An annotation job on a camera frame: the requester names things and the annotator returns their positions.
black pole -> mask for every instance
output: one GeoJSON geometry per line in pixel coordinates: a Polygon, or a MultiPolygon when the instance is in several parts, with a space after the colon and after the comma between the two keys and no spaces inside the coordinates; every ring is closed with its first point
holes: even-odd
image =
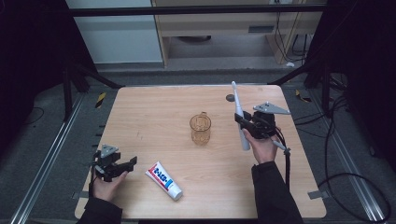
{"type": "Polygon", "coordinates": [[[64,80],[64,121],[67,121],[72,113],[72,91],[70,83],[70,75],[67,67],[62,71],[64,80]]]}
{"type": "Polygon", "coordinates": [[[323,66],[323,74],[322,75],[322,109],[323,112],[326,114],[326,116],[329,118],[330,117],[330,109],[329,109],[329,103],[330,103],[330,66],[327,61],[324,62],[323,66]]]}
{"type": "Polygon", "coordinates": [[[71,8],[49,10],[47,13],[72,17],[141,16],[175,14],[220,14],[220,13],[263,13],[263,12],[316,12],[339,10],[343,5],[300,4],[300,5],[230,5],[189,7],[113,7],[113,8],[71,8]]]}

black sleeve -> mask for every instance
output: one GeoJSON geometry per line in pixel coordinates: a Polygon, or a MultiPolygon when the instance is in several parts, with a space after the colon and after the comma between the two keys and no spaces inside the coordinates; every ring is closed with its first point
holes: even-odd
{"type": "Polygon", "coordinates": [[[90,198],[84,208],[84,214],[82,214],[78,224],[121,223],[122,209],[113,203],[97,198],[90,198]]]}
{"type": "Polygon", "coordinates": [[[304,223],[274,161],[251,168],[259,223],[304,223]]]}

silver clamp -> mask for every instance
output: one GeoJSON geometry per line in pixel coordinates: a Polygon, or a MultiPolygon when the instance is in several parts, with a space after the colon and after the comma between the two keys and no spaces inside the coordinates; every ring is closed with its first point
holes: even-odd
{"type": "Polygon", "coordinates": [[[322,199],[330,198],[330,194],[329,194],[329,192],[327,192],[327,190],[324,190],[324,191],[320,191],[320,190],[311,191],[311,192],[308,192],[308,196],[309,196],[309,198],[311,200],[314,200],[316,198],[322,198],[322,199]]]}
{"type": "Polygon", "coordinates": [[[273,104],[269,103],[268,101],[262,105],[254,105],[253,109],[258,110],[265,114],[284,114],[284,115],[290,114],[289,110],[281,108],[277,105],[273,105],[273,104]]]}
{"type": "Polygon", "coordinates": [[[102,152],[100,154],[101,158],[104,158],[110,154],[113,154],[114,152],[118,151],[119,149],[117,147],[109,146],[106,144],[102,145],[102,152]]]}

metal bracket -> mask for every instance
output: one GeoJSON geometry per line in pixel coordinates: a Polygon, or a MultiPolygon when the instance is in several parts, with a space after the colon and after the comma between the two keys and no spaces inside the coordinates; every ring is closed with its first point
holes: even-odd
{"type": "Polygon", "coordinates": [[[95,165],[95,170],[97,170],[101,174],[105,173],[105,171],[102,168],[100,168],[100,166],[98,166],[98,165],[95,165]]]}
{"type": "Polygon", "coordinates": [[[118,151],[119,149],[117,147],[109,146],[106,144],[102,145],[102,152],[100,154],[101,158],[105,158],[106,156],[113,154],[114,152],[118,151]]]}
{"type": "Polygon", "coordinates": [[[253,109],[258,110],[265,114],[284,114],[284,115],[290,114],[289,110],[285,110],[277,105],[273,105],[268,101],[262,105],[254,105],[253,109]]]}
{"type": "Polygon", "coordinates": [[[330,198],[330,194],[329,194],[329,192],[327,190],[324,190],[324,191],[320,191],[320,190],[311,191],[311,192],[308,192],[308,196],[309,196],[309,198],[311,200],[314,200],[316,198],[322,198],[322,199],[330,198]]]}
{"type": "Polygon", "coordinates": [[[81,192],[73,192],[72,199],[78,200],[79,198],[89,198],[88,191],[81,191],[81,192]]]}

metal rail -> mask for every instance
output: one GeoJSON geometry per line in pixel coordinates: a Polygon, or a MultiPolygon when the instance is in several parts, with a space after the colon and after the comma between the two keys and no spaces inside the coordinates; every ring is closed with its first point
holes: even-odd
{"type": "MultiPolygon", "coordinates": [[[[320,105],[320,96],[315,91],[309,91],[310,94],[313,96],[312,99],[315,102],[318,110],[321,111],[320,105]]],[[[326,119],[322,119],[323,123],[326,125],[327,128],[330,128],[330,123],[326,119]]],[[[339,133],[334,130],[332,135],[332,143],[340,159],[341,163],[343,164],[344,169],[346,172],[361,175],[361,171],[359,170],[356,163],[353,161],[352,157],[349,155],[347,151],[347,147],[344,145],[343,140],[339,133]]],[[[383,219],[385,216],[382,213],[381,208],[379,207],[374,194],[371,192],[369,185],[362,179],[357,177],[350,177],[349,178],[352,187],[354,188],[356,194],[358,195],[361,205],[363,206],[364,211],[367,214],[367,217],[370,220],[378,221],[383,219]]]]}
{"type": "Polygon", "coordinates": [[[37,175],[35,176],[35,180],[33,181],[32,185],[25,194],[17,211],[12,216],[10,221],[11,224],[17,224],[17,223],[23,224],[26,222],[27,218],[29,217],[32,208],[35,205],[35,201],[37,200],[37,197],[40,191],[43,189],[43,186],[50,174],[50,170],[53,164],[55,163],[59,152],[62,149],[64,140],[66,139],[66,136],[68,135],[71,127],[73,126],[75,118],[81,107],[83,98],[84,98],[84,94],[79,93],[74,103],[73,106],[74,109],[70,115],[70,118],[63,123],[60,131],[55,137],[55,140],[53,141],[52,146],[49,149],[49,153],[47,154],[47,157],[44,159],[40,169],[37,172],[37,175]]]}
{"type": "Polygon", "coordinates": [[[188,7],[113,7],[113,8],[70,8],[68,10],[48,10],[53,15],[72,17],[142,16],[175,14],[222,14],[222,13],[263,13],[263,12],[316,12],[346,9],[343,5],[327,4],[282,4],[282,5],[229,5],[229,6],[188,6],[188,7]]]}

